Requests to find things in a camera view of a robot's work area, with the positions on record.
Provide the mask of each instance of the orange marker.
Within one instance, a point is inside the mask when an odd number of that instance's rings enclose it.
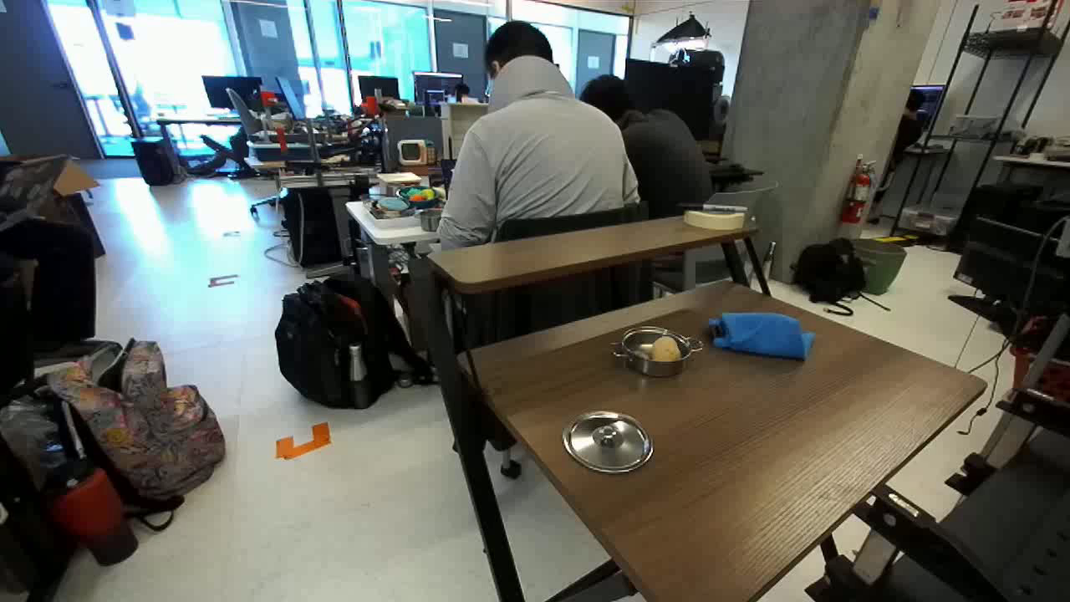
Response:
[[[276,439],[274,440],[274,458],[291,462],[291,458],[302,458],[302,455],[328,448],[328,444],[330,444],[330,423],[322,421],[322,423],[311,428],[311,440],[304,440],[304,444],[299,444],[294,439]]]

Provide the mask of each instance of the lamp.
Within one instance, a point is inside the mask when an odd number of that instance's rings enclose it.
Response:
[[[689,13],[682,22],[665,31],[659,38],[659,44],[684,44],[684,41],[704,41],[704,38],[708,38],[708,31],[697,20],[697,13]]]

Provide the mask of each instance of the concrete pillar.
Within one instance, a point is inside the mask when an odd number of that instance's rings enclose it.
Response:
[[[857,157],[882,169],[937,13],[932,0],[748,3],[727,151],[775,188],[775,276],[836,234]]]

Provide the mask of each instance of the desk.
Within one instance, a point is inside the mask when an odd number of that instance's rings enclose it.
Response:
[[[720,310],[791,315],[817,355],[702,352],[659,381],[605,359],[632,325],[699,335]],[[474,366],[493,410],[649,599],[766,592],[984,392],[973,374],[738,289],[477,347]],[[586,410],[632,415],[651,462],[626,477],[573,462],[561,430]]]
[[[346,212],[360,225],[360,237],[369,240],[363,275],[380,291],[392,291],[392,252],[402,246],[416,254],[418,243],[437,240],[434,231],[424,231],[418,218],[380,219],[371,215],[369,201],[350,201]]]
[[[613,264],[632,264],[651,254],[692,252],[723,243],[727,264],[738,285],[746,285],[743,257],[737,243],[746,243],[748,264],[768,294],[760,252],[748,240],[753,231],[699,231],[682,218],[635,219],[619,227],[591,227],[555,237],[526,237],[508,243],[477,243],[434,254],[434,264],[451,291],[484,294],[503,289],[521,289],[536,282],[570,276]]]

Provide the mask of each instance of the blue cloth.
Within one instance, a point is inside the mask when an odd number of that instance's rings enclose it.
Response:
[[[727,310],[708,320],[713,347],[766,355],[766,359],[797,359],[807,361],[811,335],[804,331],[797,318],[764,315],[764,310]]]

